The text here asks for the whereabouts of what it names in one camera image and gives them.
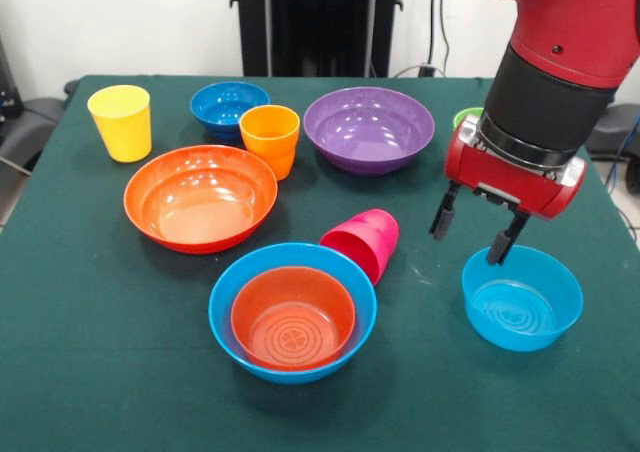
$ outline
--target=cup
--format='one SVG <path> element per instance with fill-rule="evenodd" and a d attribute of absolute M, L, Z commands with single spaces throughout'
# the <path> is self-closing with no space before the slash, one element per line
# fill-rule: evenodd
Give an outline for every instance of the cup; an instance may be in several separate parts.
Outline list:
<path fill-rule="evenodd" d="M 113 85 L 89 97 L 87 108 L 113 160 L 137 162 L 151 152 L 149 102 L 149 93 L 135 85 Z"/>
<path fill-rule="evenodd" d="M 482 112 L 484 112 L 484 107 L 469 107 L 468 109 L 462 109 L 453 118 L 453 130 L 458 128 L 460 122 L 462 122 L 467 115 L 476 115 L 481 117 Z"/>
<path fill-rule="evenodd" d="M 242 140 L 249 152 L 263 159 L 278 180 L 289 175 L 300 135 L 300 117 L 282 105 L 261 105 L 240 117 Z"/>
<path fill-rule="evenodd" d="M 331 229 L 320 239 L 320 245 L 349 257 L 376 285 L 393 255 L 399 235 L 398 222 L 389 212 L 371 209 Z"/>

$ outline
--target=white wall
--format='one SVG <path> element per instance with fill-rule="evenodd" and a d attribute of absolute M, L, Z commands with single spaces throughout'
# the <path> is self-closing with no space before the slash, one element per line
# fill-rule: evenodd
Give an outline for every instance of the white wall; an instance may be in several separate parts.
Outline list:
<path fill-rule="evenodd" d="M 391 74 L 428 55 L 429 0 L 404 2 Z M 447 74 L 493 76 L 515 17 L 508 0 L 445 0 Z M 481 31 L 490 21 L 495 33 L 487 37 Z M 436 29 L 433 62 L 441 66 L 437 21 Z M 238 11 L 228 0 L 0 0 L 0 35 L 26 99 L 61 96 L 67 80 L 84 74 L 242 74 Z M 640 66 L 618 99 L 640 100 Z"/>
<path fill-rule="evenodd" d="M 25 98 L 90 73 L 242 74 L 228 0 L 0 0 L 0 34 Z"/>

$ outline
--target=orange cup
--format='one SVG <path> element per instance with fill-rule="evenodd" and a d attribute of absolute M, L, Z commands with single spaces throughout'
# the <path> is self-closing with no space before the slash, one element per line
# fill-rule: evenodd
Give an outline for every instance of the orange cup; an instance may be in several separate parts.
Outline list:
<path fill-rule="evenodd" d="M 242 140 L 249 152 L 263 159 L 278 180 L 289 175 L 300 135 L 300 117 L 282 105 L 261 105 L 240 118 Z"/>

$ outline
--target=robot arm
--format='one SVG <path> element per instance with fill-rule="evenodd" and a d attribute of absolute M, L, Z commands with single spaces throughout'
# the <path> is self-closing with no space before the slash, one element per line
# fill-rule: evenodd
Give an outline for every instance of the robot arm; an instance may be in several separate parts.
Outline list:
<path fill-rule="evenodd" d="M 515 217 L 488 260 L 502 263 L 531 216 L 551 219 L 586 170 L 575 157 L 640 53 L 638 0 L 516 0 L 518 20 L 480 120 L 455 131 L 451 180 L 430 232 L 445 236 L 461 186 Z"/>

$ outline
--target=green cup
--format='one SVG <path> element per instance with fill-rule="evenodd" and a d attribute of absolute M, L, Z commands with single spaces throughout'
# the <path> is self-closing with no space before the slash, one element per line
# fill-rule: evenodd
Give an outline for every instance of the green cup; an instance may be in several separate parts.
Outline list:
<path fill-rule="evenodd" d="M 461 110 L 453 118 L 453 130 L 456 130 L 458 128 L 460 122 L 462 122 L 467 115 L 476 115 L 480 117 L 483 111 L 484 107 L 469 107 L 468 109 Z"/>

